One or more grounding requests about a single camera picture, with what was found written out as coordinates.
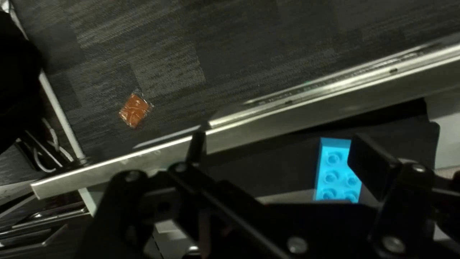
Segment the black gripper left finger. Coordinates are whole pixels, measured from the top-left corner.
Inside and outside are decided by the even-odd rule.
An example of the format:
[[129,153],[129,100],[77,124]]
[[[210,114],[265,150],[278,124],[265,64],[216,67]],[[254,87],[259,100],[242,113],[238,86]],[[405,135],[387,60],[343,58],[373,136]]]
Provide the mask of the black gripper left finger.
[[208,136],[205,132],[193,135],[186,160],[173,165],[170,179],[187,194],[199,194],[212,185],[212,179],[202,170],[208,158]]

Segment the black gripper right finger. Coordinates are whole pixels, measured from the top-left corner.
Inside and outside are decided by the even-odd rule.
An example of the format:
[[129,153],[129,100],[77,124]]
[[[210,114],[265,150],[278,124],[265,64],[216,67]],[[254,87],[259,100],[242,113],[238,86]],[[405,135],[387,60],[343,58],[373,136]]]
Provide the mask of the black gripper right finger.
[[348,165],[377,199],[382,225],[429,221],[435,173],[426,166],[394,158],[367,136],[354,139]]

